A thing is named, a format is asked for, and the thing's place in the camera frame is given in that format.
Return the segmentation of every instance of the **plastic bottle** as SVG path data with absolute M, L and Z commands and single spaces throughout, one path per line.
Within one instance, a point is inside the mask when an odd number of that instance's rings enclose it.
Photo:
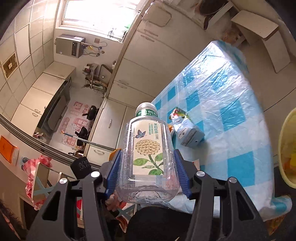
M 179 190 L 173 144 L 166 122 L 151 103 L 138 106 L 127 124 L 118 195 L 129 203 L 165 203 Z

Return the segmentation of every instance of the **butterfly illustration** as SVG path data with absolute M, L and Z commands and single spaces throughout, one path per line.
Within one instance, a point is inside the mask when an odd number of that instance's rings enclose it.
M 138 130 L 138 134 L 136 135 L 136 138 L 141 138 L 141 137 L 144 137 L 146 134 L 146 131 L 144 132 L 141 132 L 140 130 Z

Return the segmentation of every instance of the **ceiling vent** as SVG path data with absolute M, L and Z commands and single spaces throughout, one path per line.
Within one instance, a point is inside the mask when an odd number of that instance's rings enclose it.
M 16 54 L 14 52 L 9 57 L 9 59 L 6 60 L 6 62 L 2 65 L 2 69 L 3 69 L 4 76 L 5 76 L 6 80 L 9 79 L 9 77 L 16 70 L 17 67 L 18 67 L 17 58 L 16 58 Z

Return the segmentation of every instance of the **green leaf illustration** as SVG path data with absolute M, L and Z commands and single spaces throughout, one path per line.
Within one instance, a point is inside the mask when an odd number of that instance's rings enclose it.
M 149 172 L 149 175 L 160 175 L 162 172 L 161 170 L 159 169 L 152 169 L 150 172 Z
M 135 166 L 143 166 L 146 164 L 146 162 L 148 162 L 149 160 L 145 159 L 145 158 L 138 158 L 136 160 L 133 161 L 133 164 Z
M 148 165 L 148 166 L 144 166 L 144 167 L 142 167 L 142 168 L 149 168 L 149 169 L 152 169 L 152 168 L 155 168 L 155 166 L 153 166 L 153 165 Z
M 155 157 L 155 161 L 161 161 L 163 159 L 163 154 L 159 153 L 156 157 Z

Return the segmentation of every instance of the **electrical outlet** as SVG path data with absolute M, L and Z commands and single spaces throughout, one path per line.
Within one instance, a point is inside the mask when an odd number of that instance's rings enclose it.
M 100 39 L 95 38 L 95 39 L 94 39 L 94 42 L 95 42 L 96 44 L 99 44 L 99 43 L 100 43 Z

